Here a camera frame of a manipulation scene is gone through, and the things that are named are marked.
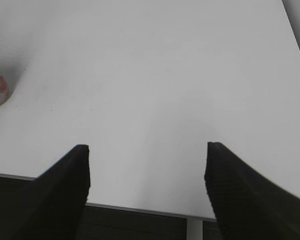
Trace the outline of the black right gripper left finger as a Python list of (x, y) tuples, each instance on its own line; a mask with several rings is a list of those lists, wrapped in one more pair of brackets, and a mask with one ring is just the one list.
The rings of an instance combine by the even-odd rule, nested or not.
[(22, 188), (9, 240), (73, 240), (91, 187), (89, 146), (73, 147)]

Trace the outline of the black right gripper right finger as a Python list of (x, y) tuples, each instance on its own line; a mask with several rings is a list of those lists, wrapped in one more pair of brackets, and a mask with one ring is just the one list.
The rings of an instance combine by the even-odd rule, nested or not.
[(300, 240), (300, 198), (220, 142), (208, 142), (204, 182), (225, 240)]

